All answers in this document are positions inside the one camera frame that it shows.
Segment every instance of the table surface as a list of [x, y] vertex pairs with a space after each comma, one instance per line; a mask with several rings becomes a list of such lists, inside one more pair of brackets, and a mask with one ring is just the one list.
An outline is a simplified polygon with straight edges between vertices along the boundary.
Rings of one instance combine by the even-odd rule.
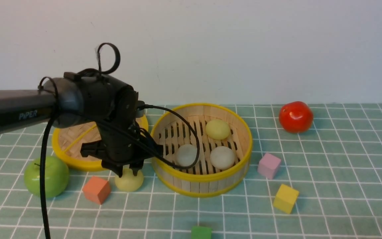
[[[198, 224], [211, 227], [214, 239], [382, 238], [382, 104], [310, 106], [314, 124], [300, 135], [281, 129], [281, 106], [226, 106], [247, 122], [254, 144], [245, 179], [218, 197], [172, 192], [149, 162], [144, 185], [129, 194], [117, 190], [109, 171], [70, 171], [67, 190], [47, 203], [52, 238], [187, 239]], [[162, 114], [148, 110], [150, 125]], [[0, 135], [0, 239], [44, 238], [39, 199], [23, 183], [44, 127]], [[257, 173], [264, 153], [283, 159], [274, 180]], [[80, 192], [92, 175], [113, 189], [101, 206]], [[272, 207], [281, 184], [300, 192], [291, 215]]]

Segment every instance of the green apple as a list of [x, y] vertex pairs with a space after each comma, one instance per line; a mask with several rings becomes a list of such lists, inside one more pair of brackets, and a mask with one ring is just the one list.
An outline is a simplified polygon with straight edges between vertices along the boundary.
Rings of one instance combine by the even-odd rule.
[[[24, 182], [30, 193], [40, 197], [39, 164], [40, 159], [30, 162], [25, 170]], [[69, 182], [69, 168], [59, 158], [47, 156], [45, 159], [45, 197], [52, 198], [61, 194]]]

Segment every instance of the black cable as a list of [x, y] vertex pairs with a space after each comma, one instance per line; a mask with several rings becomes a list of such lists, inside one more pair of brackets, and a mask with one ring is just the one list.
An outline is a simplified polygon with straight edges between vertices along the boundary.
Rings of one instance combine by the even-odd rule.
[[53, 84], [54, 94], [55, 94], [55, 98], [56, 98], [56, 104], [59, 105], [59, 102], [58, 102], [59, 97], [58, 97], [57, 85], [56, 85], [56, 83], [54, 82], [54, 80], [51, 77], [44, 77], [44, 78], [42, 78], [41, 82], [39, 82], [38, 90], [43, 90], [43, 91], [47, 91], [47, 92], [52, 93], [51, 91], [44, 89], [44, 85], [42, 85], [42, 83], [44, 82], [45, 79], [48, 79]]
[[188, 126], [190, 131], [194, 134], [196, 145], [197, 145], [197, 155], [195, 156], [195, 160], [191, 165], [188, 165], [188, 166], [176, 165], [176, 164], [171, 163], [168, 160], [164, 159], [163, 157], [161, 157], [161, 158], [157, 157], [158, 159], [160, 159], [165, 164], [171, 166], [172, 168], [177, 168], [177, 169], [182, 169], [182, 170], [190, 169], [197, 164], [198, 158], [200, 155], [200, 141], [198, 139], [197, 132], [194, 130], [194, 128], [191, 126], [191, 124], [184, 117], [182, 117], [180, 114], [176, 113], [175, 111], [173, 111], [171, 109], [161, 107], [161, 106], [153, 106], [153, 105], [144, 104], [143, 106], [139, 107], [138, 109], [159, 109], [159, 110], [165, 110], [167, 112], [170, 112], [170, 113], [174, 114], [175, 116], [177, 116], [178, 118], [180, 118]]
[[156, 141], [154, 141], [154, 139], [151, 137], [150, 133], [146, 129], [140, 128], [140, 132], [144, 134], [145, 139], [147, 139], [150, 145], [153, 145], [154, 147], [156, 147], [157, 145]]
[[45, 238], [50, 239], [50, 225], [48, 222], [48, 213], [47, 213], [47, 200], [45, 195], [45, 160], [47, 155], [47, 144], [48, 138], [50, 135], [51, 127], [59, 117], [59, 112], [54, 113], [48, 121], [47, 126], [44, 130], [44, 136], [42, 137], [42, 147], [41, 147], [41, 161], [39, 166], [39, 190], [41, 197], [41, 211], [42, 211], [42, 219], [44, 222], [44, 233]]

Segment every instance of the yellow cube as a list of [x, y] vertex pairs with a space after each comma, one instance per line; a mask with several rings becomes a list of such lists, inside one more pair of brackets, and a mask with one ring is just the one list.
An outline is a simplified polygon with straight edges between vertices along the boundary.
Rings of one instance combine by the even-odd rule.
[[277, 209], [290, 214], [297, 201], [299, 191], [285, 184], [281, 184], [273, 201], [273, 206]]

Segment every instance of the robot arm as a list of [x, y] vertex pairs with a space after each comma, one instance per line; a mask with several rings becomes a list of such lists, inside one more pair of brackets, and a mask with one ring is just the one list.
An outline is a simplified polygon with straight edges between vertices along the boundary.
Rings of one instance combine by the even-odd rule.
[[[143, 105], [132, 86], [101, 71], [65, 72], [64, 77], [40, 84], [38, 90], [0, 91], [0, 134], [48, 121], [56, 112], [61, 112], [53, 124], [58, 128], [84, 124], [92, 118], [101, 140], [83, 144], [82, 156], [101, 159], [103, 168], [120, 177], [124, 165], [129, 165], [136, 175], [144, 159], [154, 155], [141, 150], [133, 140], [141, 141], [158, 155], [163, 149], [141, 135], [135, 119], [143, 115]], [[105, 127], [107, 124], [130, 137]]]

